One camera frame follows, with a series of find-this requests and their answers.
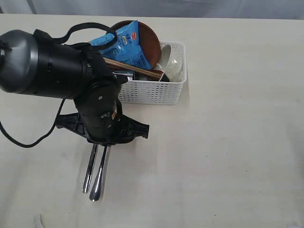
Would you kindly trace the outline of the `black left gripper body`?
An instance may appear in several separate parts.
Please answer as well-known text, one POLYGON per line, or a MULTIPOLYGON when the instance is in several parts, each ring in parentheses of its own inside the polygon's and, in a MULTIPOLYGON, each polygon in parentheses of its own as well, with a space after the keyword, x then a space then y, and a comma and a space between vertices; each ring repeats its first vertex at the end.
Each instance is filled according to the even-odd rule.
POLYGON ((124 114, 115 118, 98 117, 89 121, 83 120, 79 113, 59 115, 55 119, 57 128, 65 128, 90 143, 100 145, 125 144, 137 137, 148 138, 150 126, 140 123, 124 114))

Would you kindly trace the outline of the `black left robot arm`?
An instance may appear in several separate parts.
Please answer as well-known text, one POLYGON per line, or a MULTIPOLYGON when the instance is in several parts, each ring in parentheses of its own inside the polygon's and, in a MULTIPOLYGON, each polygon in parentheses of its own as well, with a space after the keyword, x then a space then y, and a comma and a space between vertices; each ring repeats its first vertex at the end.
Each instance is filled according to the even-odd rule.
POLYGON ((77 112, 57 114, 54 127, 90 143, 115 145, 148 138, 149 126, 125 116, 118 99, 127 76, 113 72, 88 43, 67 45, 36 30, 0 37, 0 87, 8 93, 70 99, 77 112))

